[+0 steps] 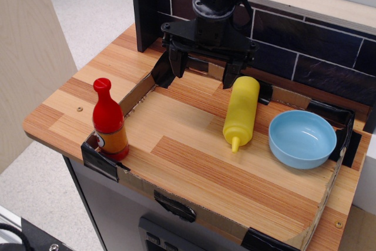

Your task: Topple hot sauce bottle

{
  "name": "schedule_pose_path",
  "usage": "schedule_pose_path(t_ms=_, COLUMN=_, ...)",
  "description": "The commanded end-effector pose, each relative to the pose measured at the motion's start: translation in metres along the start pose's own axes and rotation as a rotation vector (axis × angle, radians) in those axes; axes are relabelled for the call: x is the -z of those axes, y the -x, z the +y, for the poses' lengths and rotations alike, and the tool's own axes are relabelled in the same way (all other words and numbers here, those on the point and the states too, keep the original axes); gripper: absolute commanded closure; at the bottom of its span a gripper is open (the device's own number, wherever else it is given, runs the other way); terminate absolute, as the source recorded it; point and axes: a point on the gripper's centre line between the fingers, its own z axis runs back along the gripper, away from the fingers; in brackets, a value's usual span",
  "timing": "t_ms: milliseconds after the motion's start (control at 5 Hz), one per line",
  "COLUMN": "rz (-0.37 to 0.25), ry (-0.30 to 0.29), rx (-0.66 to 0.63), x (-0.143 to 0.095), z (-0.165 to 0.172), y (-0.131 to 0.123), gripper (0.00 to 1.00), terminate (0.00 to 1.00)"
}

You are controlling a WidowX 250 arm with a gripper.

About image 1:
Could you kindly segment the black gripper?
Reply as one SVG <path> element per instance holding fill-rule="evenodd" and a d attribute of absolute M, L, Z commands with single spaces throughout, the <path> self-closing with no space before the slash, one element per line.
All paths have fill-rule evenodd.
<path fill-rule="evenodd" d="M 224 61 L 223 89 L 233 86 L 244 76 L 259 45 L 237 31 L 228 20 L 213 22 L 197 17 L 190 21 L 166 22 L 161 25 L 163 44 L 169 53 L 173 74 L 181 78 L 189 55 Z"/>

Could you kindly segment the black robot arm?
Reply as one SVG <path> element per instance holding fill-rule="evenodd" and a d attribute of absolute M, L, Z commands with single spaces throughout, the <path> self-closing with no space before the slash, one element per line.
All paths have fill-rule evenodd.
<path fill-rule="evenodd" d="M 241 32 L 250 27 L 233 21 L 236 6 L 244 5 L 248 15 L 253 10 L 248 0 L 192 0 L 196 17 L 190 21 L 166 22 L 161 25 L 165 52 L 152 70 L 159 87 L 168 88 L 181 78 L 191 55 L 225 62 L 223 87 L 230 88 L 242 70 L 252 64 L 258 45 Z"/>

